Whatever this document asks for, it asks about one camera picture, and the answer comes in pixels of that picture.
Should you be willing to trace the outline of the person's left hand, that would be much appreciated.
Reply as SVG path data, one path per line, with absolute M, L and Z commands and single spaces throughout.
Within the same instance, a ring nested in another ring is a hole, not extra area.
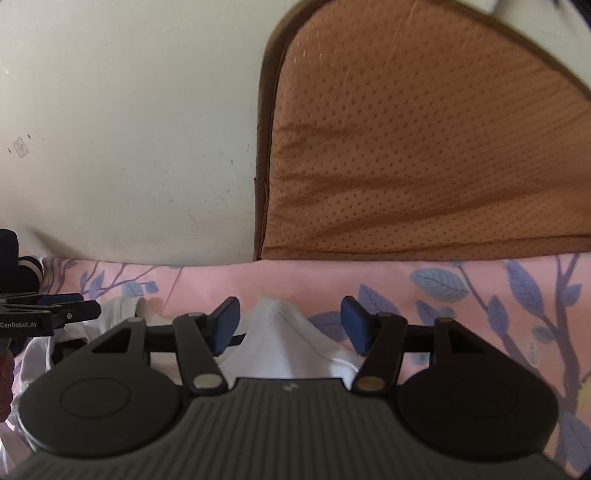
M 12 386 L 14 382 L 14 357 L 10 350 L 7 350 L 1 358 L 0 363 L 0 422 L 3 423 L 11 412 L 13 400 Z

